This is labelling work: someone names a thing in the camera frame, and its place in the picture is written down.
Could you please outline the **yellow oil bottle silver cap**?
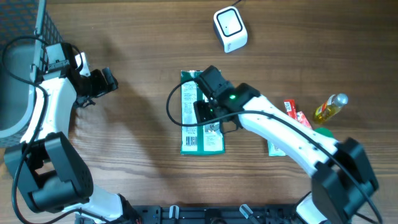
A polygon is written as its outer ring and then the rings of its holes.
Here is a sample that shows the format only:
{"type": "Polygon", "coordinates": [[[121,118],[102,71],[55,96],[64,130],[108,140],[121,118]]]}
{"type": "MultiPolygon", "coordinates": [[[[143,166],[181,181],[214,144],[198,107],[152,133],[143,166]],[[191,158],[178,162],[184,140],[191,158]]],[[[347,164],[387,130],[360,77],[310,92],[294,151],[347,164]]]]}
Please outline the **yellow oil bottle silver cap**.
{"type": "Polygon", "coordinates": [[[316,124],[323,124],[331,117],[341,111],[348,104],[348,96],[344,93],[331,95],[323,104],[321,104],[313,113],[313,121],[316,124]]]}

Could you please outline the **red white snack packet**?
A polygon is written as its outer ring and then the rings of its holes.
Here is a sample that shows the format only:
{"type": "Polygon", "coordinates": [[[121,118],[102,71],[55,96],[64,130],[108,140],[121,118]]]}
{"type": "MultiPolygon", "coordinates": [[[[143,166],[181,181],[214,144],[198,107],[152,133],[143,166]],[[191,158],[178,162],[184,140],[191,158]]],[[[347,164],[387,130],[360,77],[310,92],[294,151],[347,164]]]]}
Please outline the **red white snack packet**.
{"type": "Polygon", "coordinates": [[[286,113],[289,117],[296,120],[297,119],[297,111],[295,107],[295,100],[284,100],[284,106],[286,113]]]}

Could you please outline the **red tissue pack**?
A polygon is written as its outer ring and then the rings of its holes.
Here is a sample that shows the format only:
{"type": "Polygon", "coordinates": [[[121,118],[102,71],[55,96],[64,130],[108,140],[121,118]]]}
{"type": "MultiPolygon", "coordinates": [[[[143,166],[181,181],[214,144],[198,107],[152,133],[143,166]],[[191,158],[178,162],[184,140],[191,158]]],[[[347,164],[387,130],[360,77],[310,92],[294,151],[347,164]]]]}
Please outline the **red tissue pack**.
{"type": "Polygon", "coordinates": [[[308,121],[307,117],[304,115],[304,113],[302,111],[299,111],[296,113],[297,116],[297,121],[304,125],[305,127],[312,129],[312,126],[310,124],[310,122],[308,121]]]}

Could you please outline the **green lid jar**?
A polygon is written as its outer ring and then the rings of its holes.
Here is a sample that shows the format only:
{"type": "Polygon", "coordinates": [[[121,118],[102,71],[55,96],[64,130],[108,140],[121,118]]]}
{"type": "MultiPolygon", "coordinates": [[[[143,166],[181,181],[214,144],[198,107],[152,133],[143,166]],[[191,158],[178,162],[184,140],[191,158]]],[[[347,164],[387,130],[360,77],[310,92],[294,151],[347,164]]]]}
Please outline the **green lid jar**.
{"type": "Polygon", "coordinates": [[[314,129],[314,136],[316,138],[332,138],[332,139],[334,139],[333,133],[327,128],[314,129]]]}

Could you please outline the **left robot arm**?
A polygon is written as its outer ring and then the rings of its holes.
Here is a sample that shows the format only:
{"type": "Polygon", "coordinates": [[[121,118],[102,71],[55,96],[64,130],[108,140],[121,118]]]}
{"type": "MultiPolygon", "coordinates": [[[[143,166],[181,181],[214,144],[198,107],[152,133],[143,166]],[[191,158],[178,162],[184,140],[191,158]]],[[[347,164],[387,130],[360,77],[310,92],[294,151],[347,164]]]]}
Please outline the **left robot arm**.
{"type": "Polygon", "coordinates": [[[5,151],[13,177],[11,202],[25,223],[17,196],[35,213],[61,220],[75,214],[78,223],[140,223],[138,212],[119,194],[96,186],[88,166],[68,140],[70,113],[93,105],[118,88],[108,68],[85,72],[78,48],[67,42],[45,46],[48,62],[32,86],[36,92],[31,124],[18,145],[5,151]]]}

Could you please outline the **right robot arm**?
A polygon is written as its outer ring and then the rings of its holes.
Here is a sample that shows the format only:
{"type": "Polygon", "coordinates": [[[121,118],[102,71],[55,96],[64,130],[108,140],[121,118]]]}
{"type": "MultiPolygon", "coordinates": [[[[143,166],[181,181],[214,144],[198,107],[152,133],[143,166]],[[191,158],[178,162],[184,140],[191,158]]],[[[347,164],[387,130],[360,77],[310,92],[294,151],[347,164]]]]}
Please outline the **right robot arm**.
{"type": "Polygon", "coordinates": [[[371,201],[379,184],[359,142],[339,142],[305,127],[259,90],[247,83],[234,86],[212,65],[193,80],[207,98],[194,104],[200,124],[232,121],[273,143],[307,173],[312,188],[295,207],[300,221],[349,223],[367,203],[382,223],[371,201]]]}

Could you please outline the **teal white wipes pack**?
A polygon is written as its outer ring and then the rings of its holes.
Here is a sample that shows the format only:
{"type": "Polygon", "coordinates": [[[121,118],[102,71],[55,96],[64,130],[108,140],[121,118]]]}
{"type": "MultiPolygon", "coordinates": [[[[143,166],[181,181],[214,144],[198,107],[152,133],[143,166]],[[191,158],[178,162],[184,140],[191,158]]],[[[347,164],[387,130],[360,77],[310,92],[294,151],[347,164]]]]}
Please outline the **teal white wipes pack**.
{"type": "Polygon", "coordinates": [[[270,141],[267,142],[267,147],[268,147],[269,156],[271,157],[286,156],[286,153],[283,150],[279,149],[278,147],[275,147],[275,145],[270,141]]]}

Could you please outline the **green foil packet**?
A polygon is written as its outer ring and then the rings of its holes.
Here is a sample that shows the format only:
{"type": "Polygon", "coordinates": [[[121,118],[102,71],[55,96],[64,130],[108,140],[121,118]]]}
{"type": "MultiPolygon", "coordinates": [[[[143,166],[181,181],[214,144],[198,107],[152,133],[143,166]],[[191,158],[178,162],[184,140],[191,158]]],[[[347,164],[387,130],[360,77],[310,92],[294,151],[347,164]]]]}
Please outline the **green foil packet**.
{"type": "MultiPolygon", "coordinates": [[[[194,102],[207,97],[201,92],[193,81],[181,86],[182,123],[197,123],[194,102]]],[[[220,132],[220,123],[207,124],[206,126],[182,127],[182,146],[180,153],[183,155],[210,156],[223,154],[224,136],[220,132]]]]}

